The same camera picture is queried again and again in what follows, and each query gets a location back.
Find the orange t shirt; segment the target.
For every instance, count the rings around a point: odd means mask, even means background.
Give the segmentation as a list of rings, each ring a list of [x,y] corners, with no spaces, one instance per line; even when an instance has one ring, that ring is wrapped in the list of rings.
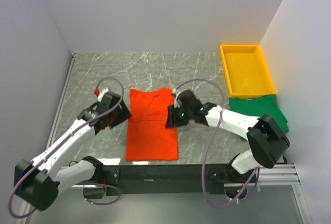
[[[126,140],[126,161],[178,160],[176,128],[165,128],[168,106],[174,103],[172,90],[161,88],[129,91],[130,112]]]

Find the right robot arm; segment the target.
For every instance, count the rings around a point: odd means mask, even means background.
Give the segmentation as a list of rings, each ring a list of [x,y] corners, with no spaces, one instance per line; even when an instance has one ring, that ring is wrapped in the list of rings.
[[[211,102],[201,103],[191,90],[185,90],[168,106],[165,127],[186,126],[190,121],[229,131],[248,141],[249,150],[236,155],[226,166],[223,177],[229,183],[239,182],[257,167],[273,168],[290,147],[286,134],[270,115],[248,116]]]

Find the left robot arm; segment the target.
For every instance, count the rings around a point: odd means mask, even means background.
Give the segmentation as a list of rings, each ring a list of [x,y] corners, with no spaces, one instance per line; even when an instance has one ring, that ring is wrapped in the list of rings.
[[[63,165],[71,154],[100,131],[112,129],[129,118],[131,113],[123,97],[108,89],[102,91],[97,101],[84,109],[47,150],[31,161],[17,163],[14,169],[14,195],[44,211],[60,193],[77,183],[104,183],[103,163],[92,156],[86,156],[67,168]]]

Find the folded green t shirt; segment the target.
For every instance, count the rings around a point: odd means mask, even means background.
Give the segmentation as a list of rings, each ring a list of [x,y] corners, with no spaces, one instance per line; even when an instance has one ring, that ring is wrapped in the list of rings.
[[[229,107],[231,111],[243,115],[257,117],[270,115],[284,133],[289,132],[288,120],[278,107],[276,95],[251,99],[229,98]]]

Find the yellow plastic bin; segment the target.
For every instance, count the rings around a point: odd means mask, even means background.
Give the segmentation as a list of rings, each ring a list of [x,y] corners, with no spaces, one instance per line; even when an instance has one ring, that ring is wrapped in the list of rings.
[[[222,44],[220,57],[230,97],[249,99],[276,94],[259,45]]]

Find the black base beam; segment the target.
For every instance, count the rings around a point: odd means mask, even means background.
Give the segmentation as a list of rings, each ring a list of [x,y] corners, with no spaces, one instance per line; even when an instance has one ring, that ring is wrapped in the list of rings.
[[[124,194],[202,192],[202,165],[104,166],[102,181]],[[223,195],[226,184],[243,184],[250,172],[239,174],[227,164],[205,166],[205,190]]]

